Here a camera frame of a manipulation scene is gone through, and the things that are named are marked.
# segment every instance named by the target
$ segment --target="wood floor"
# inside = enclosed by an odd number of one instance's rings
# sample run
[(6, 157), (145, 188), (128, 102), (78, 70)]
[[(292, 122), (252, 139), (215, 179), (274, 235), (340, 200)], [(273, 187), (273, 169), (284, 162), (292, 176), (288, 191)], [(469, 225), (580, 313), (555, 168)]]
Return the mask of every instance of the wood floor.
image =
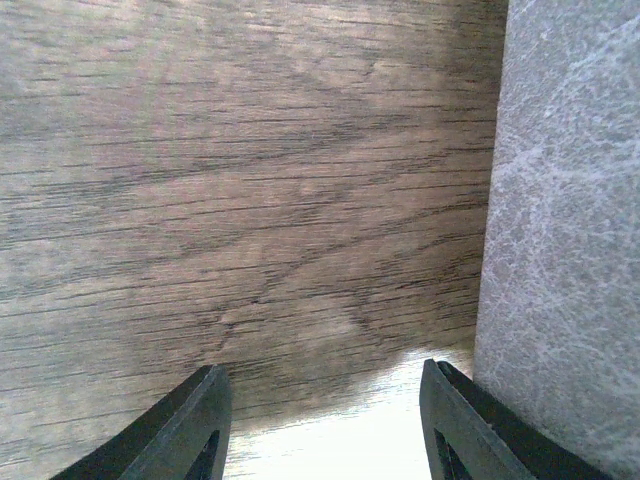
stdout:
[(247, 435), (357, 408), (411, 352), (468, 370), (505, 18), (0, 3), (0, 478), (50, 476), (202, 364), (232, 377), (229, 478), (263, 478)]

